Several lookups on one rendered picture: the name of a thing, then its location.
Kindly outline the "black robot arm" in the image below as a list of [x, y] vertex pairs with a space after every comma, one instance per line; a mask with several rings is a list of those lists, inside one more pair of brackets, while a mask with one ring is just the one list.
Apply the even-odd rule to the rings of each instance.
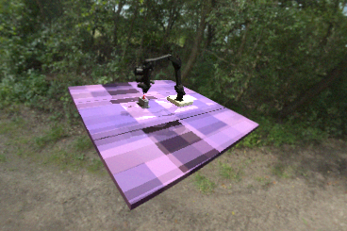
[[168, 60], [173, 64], [174, 71], [175, 71], [176, 85], [174, 86], [174, 89], [177, 92], [175, 100], [179, 102], [184, 101], [183, 96], [186, 93], [184, 92], [184, 87], [181, 83], [180, 67], [182, 62], [180, 59], [174, 58], [172, 55], [166, 55], [160, 58], [149, 58], [144, 61], [141, 67], [136, 66], [134, 74], [151, 76], [151, 70], [154, 70], [152, 66], [157, 65], [164, 61], [168, 61]]

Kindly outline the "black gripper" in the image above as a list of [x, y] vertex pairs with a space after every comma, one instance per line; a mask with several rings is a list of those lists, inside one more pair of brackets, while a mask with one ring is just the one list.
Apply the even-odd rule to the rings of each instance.
[[[151, 86], [155, 84], [155, 81], [150, 80], [150, 78], [152, 78], [151, 76], [143, 75], [142, 77], [143, 77], [142, 82], [137, 84], [137, 88], [141, 88], [142, 93], [145, 94], [149, 91]], [[150, 83], [152, 83], [152, 85], [150, 85]]]

